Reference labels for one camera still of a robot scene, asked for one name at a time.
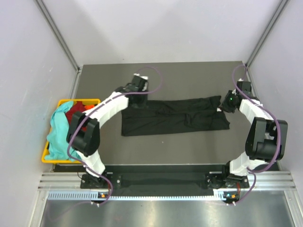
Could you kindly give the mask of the black t-shirt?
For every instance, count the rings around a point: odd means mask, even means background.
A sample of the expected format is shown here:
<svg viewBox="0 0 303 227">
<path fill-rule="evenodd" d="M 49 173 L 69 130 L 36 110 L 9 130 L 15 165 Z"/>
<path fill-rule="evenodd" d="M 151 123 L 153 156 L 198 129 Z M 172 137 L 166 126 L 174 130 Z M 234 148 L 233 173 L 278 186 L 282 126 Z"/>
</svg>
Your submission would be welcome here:
<svg viewBox="0 0 303 227">
<path fill-rule="evenodd" d="M 122 114 L 124 137 L 229 130 L 219 111 L 221 96 L 186 100 L 149 100 L 142 108 L 128 107 Z"/>
</svg>

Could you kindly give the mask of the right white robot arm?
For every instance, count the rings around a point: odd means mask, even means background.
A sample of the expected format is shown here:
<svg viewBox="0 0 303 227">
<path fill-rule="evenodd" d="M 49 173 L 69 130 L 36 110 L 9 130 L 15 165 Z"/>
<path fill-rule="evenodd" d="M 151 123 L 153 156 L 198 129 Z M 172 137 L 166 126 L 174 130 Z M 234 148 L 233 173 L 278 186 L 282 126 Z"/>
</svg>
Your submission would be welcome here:
<svg viewBox="0 0 303 227">
<path fill-rule="evenodd" d="M 221 182 L 226 187 L 234 186 L 247 176 L 249 170 L 281 160 L 285 152 L 288 123 L 274 120 L 259 99 L 253 96 L 251 83 L 239 79 L 235 90 L 229 90 L 220 109 L 227 113 L 239 110 L 249 121 L 250 130 L 244 152 L 223 167 Z"/>
</svg>

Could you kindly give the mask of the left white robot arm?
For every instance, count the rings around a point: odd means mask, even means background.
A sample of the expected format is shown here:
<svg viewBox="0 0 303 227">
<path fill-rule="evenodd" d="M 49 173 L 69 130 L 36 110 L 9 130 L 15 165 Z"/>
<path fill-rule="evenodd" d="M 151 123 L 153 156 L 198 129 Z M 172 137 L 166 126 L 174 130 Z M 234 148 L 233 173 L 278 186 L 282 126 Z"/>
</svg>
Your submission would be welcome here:
<svg viewBox="0 0 303 227">
<path fill-rule="evenodd" d="M 142 108 L 148 97 L 148 77 L 134 74 L 130 83 L 118 87 L 112 94 L 95 107 L 72 114 L 67 133 L 67 142 L 75 135 L 71 148 L 80 156 L 86 171 L 92 175 L 91 182 L 96 187 L 107 183 L 98 148 L 100 145 L 100 128 L 120 111 L 128 108 Z"/>
</svg>

